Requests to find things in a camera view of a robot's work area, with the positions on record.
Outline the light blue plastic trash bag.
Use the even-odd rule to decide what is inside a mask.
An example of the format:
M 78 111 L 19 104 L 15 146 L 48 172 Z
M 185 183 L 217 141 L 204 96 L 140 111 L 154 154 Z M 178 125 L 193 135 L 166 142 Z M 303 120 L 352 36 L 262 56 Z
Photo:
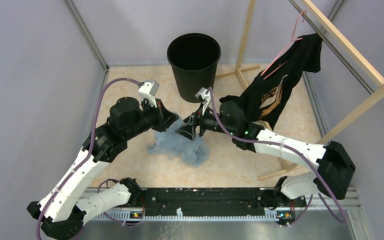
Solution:
M 199 167 L 210 156 L 210 149 L 201 137 L 194 141 L 176 133 L 176 129 L 183 125 L 179 118 L 166 131 L 154 133 L 155 143 L 147 147 L 150 155 L 167 155 L 168 159 L 181 157 L 184 164 Z

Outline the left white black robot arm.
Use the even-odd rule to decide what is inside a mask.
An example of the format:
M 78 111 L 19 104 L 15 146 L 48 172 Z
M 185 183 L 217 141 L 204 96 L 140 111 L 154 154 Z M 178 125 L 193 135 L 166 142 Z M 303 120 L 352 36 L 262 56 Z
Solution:
M 42 200 L 27 206 L 30 215 L 38 220 L 37 234 L 69 240 L 105 211 L 118 206 L 136 206 L 141 201 L 141 189 L 131 177 L 93 196 L 82 198 L 82 194 L 92 180 L 127 149 L 129 140 L 148 130 L 165 132 L 178 119 L 160 99 L 151 102 L 120 98 L 110 108 L 106 122 L 85 140 L 56 187 Z

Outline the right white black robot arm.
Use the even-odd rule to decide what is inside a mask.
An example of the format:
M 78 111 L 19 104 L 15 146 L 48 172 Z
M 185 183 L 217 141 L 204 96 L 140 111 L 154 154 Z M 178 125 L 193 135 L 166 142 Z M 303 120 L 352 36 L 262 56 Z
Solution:
M 356 170 L 341 143 L 311 144 L 282 136 L 246 120 L 244 111 L 233 101 L 224 102 L 219 113 L 212 113 L 201 105 L 175 132 L 193 141 L 205 131 L 228 134 L 242 150 L 275 156 L 309 170 L 278 180 L 273 200 L 279 206 L 312 194 L 343 200 Z

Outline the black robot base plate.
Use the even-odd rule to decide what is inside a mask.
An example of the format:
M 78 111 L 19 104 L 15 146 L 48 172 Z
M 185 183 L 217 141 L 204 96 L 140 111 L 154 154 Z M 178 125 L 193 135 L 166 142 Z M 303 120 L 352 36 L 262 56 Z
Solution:
M 186 217 L 263 216 L 277 207 L 289 207 L 291 200 L 272 188 L 142 188 L 124 208 L 145 210 L 145 216 Z

